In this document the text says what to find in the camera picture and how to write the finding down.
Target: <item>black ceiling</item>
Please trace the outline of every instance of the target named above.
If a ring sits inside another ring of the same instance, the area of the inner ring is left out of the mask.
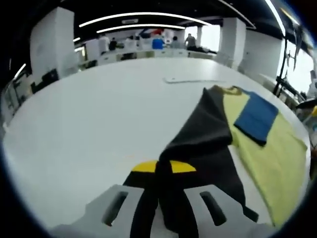
[[[9,21],[9,27],[2,28],[2,35],[7,36],[4,40],[5,48],[2,48],[1,54],[1,71],[3,71],[3,77],[8,81],[14,76],[17,70],[23,63],[29,62],[29,36],[33,26],[43,18],[48,12],[54,9],[56,6],[61,6],[69,9],[75,13],[74,22],[74,34],[76,37],[89,39],[95,37],[96,31],[122,25],[121,20],[129,19],[129,17],[115,18],[100,21],[82,28],[79,28],[79,24],[89,20],[93,20],[99,17],[107,15],[114,15],[127,12],[164,12],[173,13],[183,16],[200,18],[206,16],[219,16],[223,17],[239,17],[243,20],[247,26],[250,24],[242,18],[239,14],[233,11],[230,7],[221,2],[222,0],[195,0],[195,1],[182,1],[182,0],[158,0],[155,1],[100,1],[100,0],[28,0],[22,1],[18,4],[15,2],[9,2],[7,5],[6,16],[12,15]],[[256,26],[256,31],[281,38],[281,31],[274,18],[274,15],[268,8],[265,0],[224,0],[226,3],[231,3],[231,6],[241,12],[248,20],[250,20]],[[278,0],[272,0],[272,2],[279,6]],[[307,15],[309,7],[305,3],[311,6],[313,3],[309,0],[290,0],[290,4],[294,8],[298,9],[297,14],[306,23],[306,27],[311,30],[315,30],[314,27],[309,24],[309,19],[315,21],[315,16]],[[290,25],[291,21],[280,10],[279,15],[285,25]],[[138,23],[157,23],[157,24],[169,24],[178,25],[184,21],[182,19],[173,17],[162,16],[139,16]],[[220,23],[219,20],[207,21],[210,23]],[[8,70],[9,59],[12,58],[11,70]]]

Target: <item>blue object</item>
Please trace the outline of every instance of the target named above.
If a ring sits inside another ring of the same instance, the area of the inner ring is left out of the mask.
[[[163,40],[162,39],[153,39],[152,41],[152,48],[154,50],[163,50]]]
[[[244,92],[250,95],[250,98],[234,125],[256,143],[264,146],[278,109],[258,94]]]

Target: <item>white table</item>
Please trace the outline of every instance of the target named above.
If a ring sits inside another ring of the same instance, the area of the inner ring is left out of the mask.
[[[166,83],[166,81],[199,81]],[[296,116],[250,78],[208,59],[135,59],[90,68],[31,97],[4,138],[13,181],[46,226],[70,224],[85,205],[137,164],[157,159],[177,134],[204,87],[237,85],[279,108],[309,148]],[[246,204],[270,222],[265,204],[236,156]],[[308,183],[310,152],[307,153]]]

